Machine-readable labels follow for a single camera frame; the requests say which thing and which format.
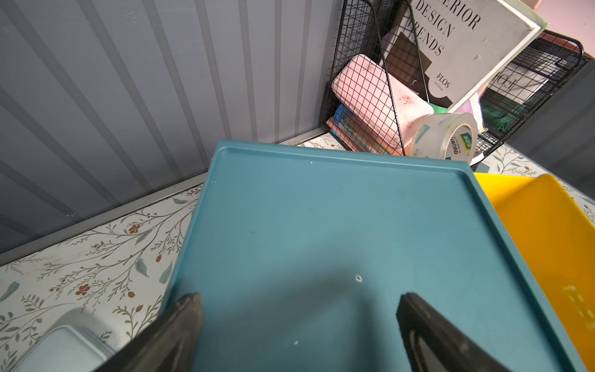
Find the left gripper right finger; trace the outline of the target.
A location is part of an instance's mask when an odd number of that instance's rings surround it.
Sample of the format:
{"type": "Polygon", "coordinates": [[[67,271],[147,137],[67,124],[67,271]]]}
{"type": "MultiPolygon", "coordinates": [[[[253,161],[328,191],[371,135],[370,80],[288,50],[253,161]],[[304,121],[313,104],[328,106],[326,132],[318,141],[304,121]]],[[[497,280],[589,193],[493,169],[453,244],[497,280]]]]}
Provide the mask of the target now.
{"type": "Polygon", "coordinates": [[[403,294],[396,313],[413,371],[506,371],[420,295],[403,294]]]}

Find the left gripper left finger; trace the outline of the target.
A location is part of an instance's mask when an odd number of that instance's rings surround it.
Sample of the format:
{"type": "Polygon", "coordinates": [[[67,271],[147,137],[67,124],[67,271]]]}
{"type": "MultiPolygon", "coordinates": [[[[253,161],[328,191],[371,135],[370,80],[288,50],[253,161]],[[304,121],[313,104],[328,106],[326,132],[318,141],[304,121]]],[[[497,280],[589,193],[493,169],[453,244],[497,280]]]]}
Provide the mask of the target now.
{"type": "Polygon", "coordinates": [[[204,321],[199,293],[185,294],[97,371],[189,371],[204,321]]]}

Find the teal drawer cabinet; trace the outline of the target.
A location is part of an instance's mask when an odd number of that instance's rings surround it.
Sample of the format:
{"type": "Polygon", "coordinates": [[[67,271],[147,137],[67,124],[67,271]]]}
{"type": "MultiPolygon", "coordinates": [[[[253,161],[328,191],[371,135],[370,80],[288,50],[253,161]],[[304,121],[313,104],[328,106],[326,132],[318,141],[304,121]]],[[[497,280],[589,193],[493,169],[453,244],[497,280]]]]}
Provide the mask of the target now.
{"type": "Polygon", "coordinates": [[[193,371],[408,371],[408,292],[509,370],[585,370],[463,162],[222,140],[167,302],[194,292],[193,371]]]}

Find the yellow top drawer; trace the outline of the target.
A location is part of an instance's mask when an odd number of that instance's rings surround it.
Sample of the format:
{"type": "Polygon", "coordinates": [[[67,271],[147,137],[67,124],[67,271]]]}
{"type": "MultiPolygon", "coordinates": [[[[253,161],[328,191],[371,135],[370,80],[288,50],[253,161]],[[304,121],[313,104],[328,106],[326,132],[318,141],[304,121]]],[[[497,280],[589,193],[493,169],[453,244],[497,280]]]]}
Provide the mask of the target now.
{"type": "Polygon", "coordinates": [[[476,176],[588,371],[594,369],[594,224],[552,175],[476,176]]]}

